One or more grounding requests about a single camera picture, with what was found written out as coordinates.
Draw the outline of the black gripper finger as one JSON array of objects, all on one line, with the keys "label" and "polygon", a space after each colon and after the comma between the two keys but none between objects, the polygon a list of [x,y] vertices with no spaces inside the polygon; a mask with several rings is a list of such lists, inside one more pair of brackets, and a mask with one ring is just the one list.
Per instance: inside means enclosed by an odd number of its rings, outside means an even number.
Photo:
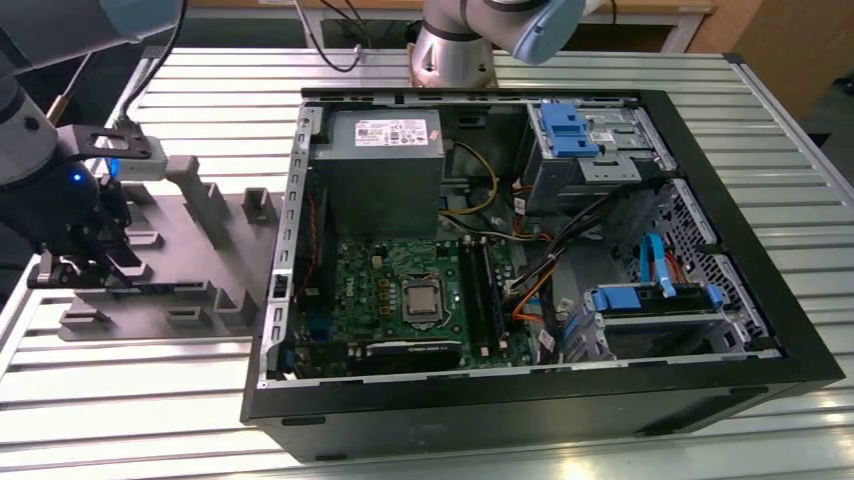
[{"label": "black gripper finger", "polygon": [[132,223],[120,182],[98,182],[100,231],[97,241],[101,256],[113,276],[124,276],[122,268],[136,268],[142,262],[130,248],[126,228]]},{"label": "black gripper finger", "polygon": [[40,260],[26,274],[30,289],[97,289],[105,286],[110,276],[109,262],[85,227],[64,227],[33,246]]}]

